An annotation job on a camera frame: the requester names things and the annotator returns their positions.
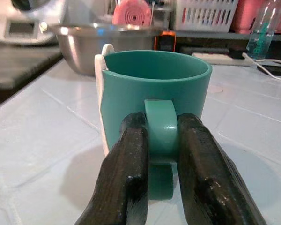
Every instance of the metal bowl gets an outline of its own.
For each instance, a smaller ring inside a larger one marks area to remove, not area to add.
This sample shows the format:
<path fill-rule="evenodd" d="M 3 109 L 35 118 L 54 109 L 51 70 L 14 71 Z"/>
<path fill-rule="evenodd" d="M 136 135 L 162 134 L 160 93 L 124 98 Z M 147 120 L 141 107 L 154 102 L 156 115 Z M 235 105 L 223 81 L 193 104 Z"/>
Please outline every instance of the metal bowl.
<path fill-rule="evenodd" d="M 155 36 L 161 30 L 133 25 L 115 26 L 92 23 L 88 26 L 53 25 L 61 53 L 77 73 L 95 75 L 94 58 L 101 54 L 104 44 L 112 44 L 115 51 L 152 50 Z"/>

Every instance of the water bottle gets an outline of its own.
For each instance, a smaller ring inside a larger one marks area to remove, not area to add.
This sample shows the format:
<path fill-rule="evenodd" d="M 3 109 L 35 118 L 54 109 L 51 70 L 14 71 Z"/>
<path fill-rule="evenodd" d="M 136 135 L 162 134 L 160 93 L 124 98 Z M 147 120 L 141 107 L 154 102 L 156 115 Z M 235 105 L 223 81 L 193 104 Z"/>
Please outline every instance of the water bottle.
<path fill-rule="evenodd" d="M 259 60 L 266 57 L 280 15 L 281 0 L 265 0 L 257 14 L 247 45 L 247 54 L 251 58 Z"/>

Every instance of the mug rim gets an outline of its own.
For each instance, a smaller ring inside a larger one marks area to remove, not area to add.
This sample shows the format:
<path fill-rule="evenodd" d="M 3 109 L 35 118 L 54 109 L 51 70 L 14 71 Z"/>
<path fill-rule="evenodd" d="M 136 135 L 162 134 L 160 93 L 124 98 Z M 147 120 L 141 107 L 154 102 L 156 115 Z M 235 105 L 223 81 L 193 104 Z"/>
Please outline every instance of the mug rim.
<path fill-rule="evenodd" d="M 128 76 L 128 75 L 125 75 L 125 74 L 119 74 L 119 73 L 110 71 L 108 69 L 107 70 L 103 70 L 102 72 L 103 73 L 106 72 L 109 75 L 117 77 L 117 78 L 125 78 L 125 79 L 128 79 L 128 80 L 143 81 L 143 82 L 159 82 L 159 83 L 191 81 L 191 80 L 195 80 L 195 79 L 199 79 L 199 78 L 205 77 L 208 74 L 212 73 L 212 66 L 208 62 L 206 62 L 206 61 L 204 61 L 202 59 L 196 58 L 194 56 L 187 55 L 187 54 L 182 54 L 182 53 L 177 53 L 177 52 L 156 51 L 156 50 L 129 50 L 129 51 L 115 52 L 115 53 L 112 53 L 112 54 L 123 53 L 123 52 L 159 52 L 159 53 L 165 53 L 165 54 L 182 55 L 182 56 L 185 56 L 185 57 L 190 57 L 190 58 L 192 58 L 194 60 L 197 60 L 197 61 L 201 61 L 202 63 L 204 63 L 207 66 L 207 70 L 204 73 L 196 75 L 196 76 L 190 76 L 190 77 L 185 77 L 185 78 L 175 78 L 175 79 L 151 79 L 151 78 L 142 78 L 142 77 Z"/>

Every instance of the kitchen counter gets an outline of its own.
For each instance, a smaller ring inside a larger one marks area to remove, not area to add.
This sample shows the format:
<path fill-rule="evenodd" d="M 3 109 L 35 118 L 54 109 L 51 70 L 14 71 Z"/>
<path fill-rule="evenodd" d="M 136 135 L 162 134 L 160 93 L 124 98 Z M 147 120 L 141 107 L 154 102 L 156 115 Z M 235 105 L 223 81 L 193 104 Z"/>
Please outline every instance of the kitchen counter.
<path fill-rule="evenodd" d="M 58 45 L 0 43 L 0 103 L 62 58 Z"/>
<path fill-rule="evenodd" d="M 268 225 L 281 225 L 281 82 L 213 66 L 202 121 L 234 160 Z M 0 107 L 0 225 L 72 225 L 104 158 L 96 83 L 64 60 Z M 148 225 L 185 225 L 179 183 Z"/>

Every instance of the orange phone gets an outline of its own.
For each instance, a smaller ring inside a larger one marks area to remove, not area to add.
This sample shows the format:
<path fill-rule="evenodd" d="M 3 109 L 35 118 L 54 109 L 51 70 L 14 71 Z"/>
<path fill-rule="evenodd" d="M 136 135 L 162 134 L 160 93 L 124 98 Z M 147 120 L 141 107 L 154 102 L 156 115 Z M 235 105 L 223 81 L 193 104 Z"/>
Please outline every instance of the orange phone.
<path fill-rule="evenodd" d="M 174 52 L 176 47 L 176 33 L 165 30 L 155 38 L 154 50 Z"/>

